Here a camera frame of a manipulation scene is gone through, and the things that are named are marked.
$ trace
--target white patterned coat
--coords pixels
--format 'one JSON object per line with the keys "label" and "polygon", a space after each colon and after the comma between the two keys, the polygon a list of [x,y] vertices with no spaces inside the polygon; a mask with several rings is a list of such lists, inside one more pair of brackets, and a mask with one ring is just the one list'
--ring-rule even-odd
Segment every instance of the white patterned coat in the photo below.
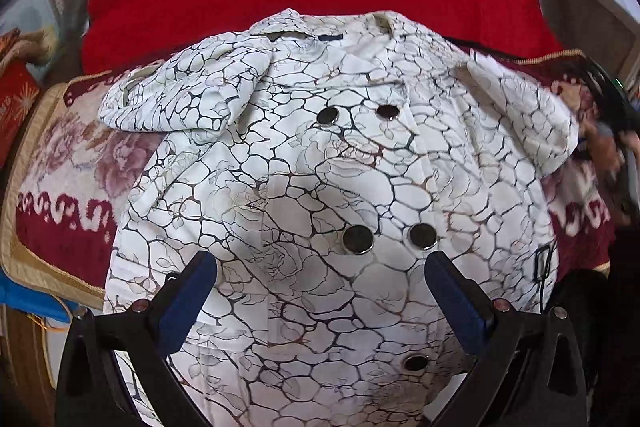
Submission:
{"label": "white patterned coat", "polygon": [[[394,12],[285,10],[127,73],[99,117],[169,133],[120,219],[105,311],[151,298],[198,250],[216,256],[171,357],[216,427],[414,425],[461,360],[425,256],[444,250],[490,297],[537,307],[534,251],[553,240],[539,178],[577,142],[553,94]],[[436,230],[431,250],[408,237],[417,223]],[[342,244],[353,225],[373,233],[366,253]],[[556,266],[554,252],[548,291]],[[415,355],[429,363],[410,371]]]}

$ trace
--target black cord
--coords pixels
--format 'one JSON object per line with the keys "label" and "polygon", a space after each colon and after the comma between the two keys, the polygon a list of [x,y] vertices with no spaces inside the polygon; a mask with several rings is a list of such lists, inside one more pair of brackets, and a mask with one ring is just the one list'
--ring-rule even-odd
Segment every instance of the black cord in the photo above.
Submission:
{"label": "black cord", "polygon": [[[541,247],[536,248],[534,252],[534,273],[533,279],[540,286],[540,301],[538,302],[540,306],[540,314],[542,315],[544,311],[544,294],[545,294],[545,281],[551,275],[551,258],[553,257],[553,252],[556,248],[555,241],[551,243],[547,243],[546,245],[542,245]],[[542,274],[539,273],[540,270],[540,256],[546,255],[546,258],[543,257],[543,270]]]}

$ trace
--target coat sleeve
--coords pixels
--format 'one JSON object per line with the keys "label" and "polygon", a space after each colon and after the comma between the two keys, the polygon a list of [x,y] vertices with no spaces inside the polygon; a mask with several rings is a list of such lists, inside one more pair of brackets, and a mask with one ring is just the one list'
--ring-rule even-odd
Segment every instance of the coat sleeve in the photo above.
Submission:
{"label": "coat sleeve", "polygon": [[467,63],[467,69],[494,108],[508,119],[538,174],[555,172],[578,145],[578,123],[564,102],[490,57],[479,55],[476,62]]}
{"label": "coat sleeve", "polygon": [[219,136],[246,107],[271,54],[267,38],[207,38],[159,68],[124,76],[103,99],[98,118],[124,131],[204,130]]}

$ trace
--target gold starburst design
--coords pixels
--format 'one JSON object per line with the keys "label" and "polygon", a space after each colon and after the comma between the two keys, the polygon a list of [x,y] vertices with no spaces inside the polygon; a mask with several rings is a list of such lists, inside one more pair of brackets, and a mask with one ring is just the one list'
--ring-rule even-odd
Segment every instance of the gold starburst design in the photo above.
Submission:
{"label": "gold starburst design", "polygon": [[37,87],[22,84],[20,94],[18,96],[14,95],[14,100],[18,103],[18,107],[16,107],[14,113],[15,121],[21,121],[27,117],[27,113],[33,105],[33,102],[35,102],[38,92],[39,89]]}

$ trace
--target wooden floor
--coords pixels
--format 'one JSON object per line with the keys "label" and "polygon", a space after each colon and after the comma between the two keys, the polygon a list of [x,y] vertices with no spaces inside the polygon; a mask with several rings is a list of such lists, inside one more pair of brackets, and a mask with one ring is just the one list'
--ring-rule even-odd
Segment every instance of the wooden floor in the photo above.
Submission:
{"label": "wooden floor", "polygon": [[0,306],[0,425],[53,427],[55,391],[49,383],[40,327]]}

